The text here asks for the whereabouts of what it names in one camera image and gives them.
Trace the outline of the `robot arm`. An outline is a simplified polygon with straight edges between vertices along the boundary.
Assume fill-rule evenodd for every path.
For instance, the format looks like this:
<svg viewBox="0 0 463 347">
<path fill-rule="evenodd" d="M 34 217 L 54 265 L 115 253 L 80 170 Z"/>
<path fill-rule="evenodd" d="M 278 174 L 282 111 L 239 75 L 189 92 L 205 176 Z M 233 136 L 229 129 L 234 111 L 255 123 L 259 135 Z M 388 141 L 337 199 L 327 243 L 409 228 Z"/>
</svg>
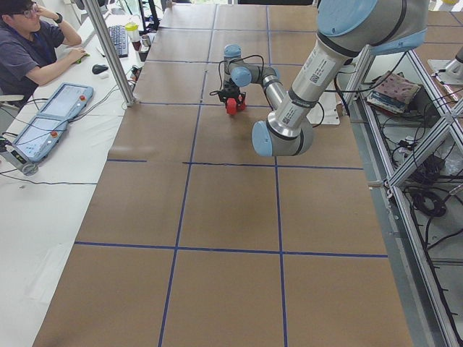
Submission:
<svg viewBox="0 0 463 347">
<path fill-rule="evenodd" d="M 276 70 L 248 64 L 236 44 L 224 48 L 225 86 L 238 106 L 237 93 L 259 84 L 273 110 L 252 128 L 252 145 L 263 157 L 301 155 L 313 142 L 307 115 L 336 74 L 368 46 L 374 56 L 420 46 L 427 30 L 427 1 L 320 1 L 315 46 L 285 90 Z"/>
</svg>

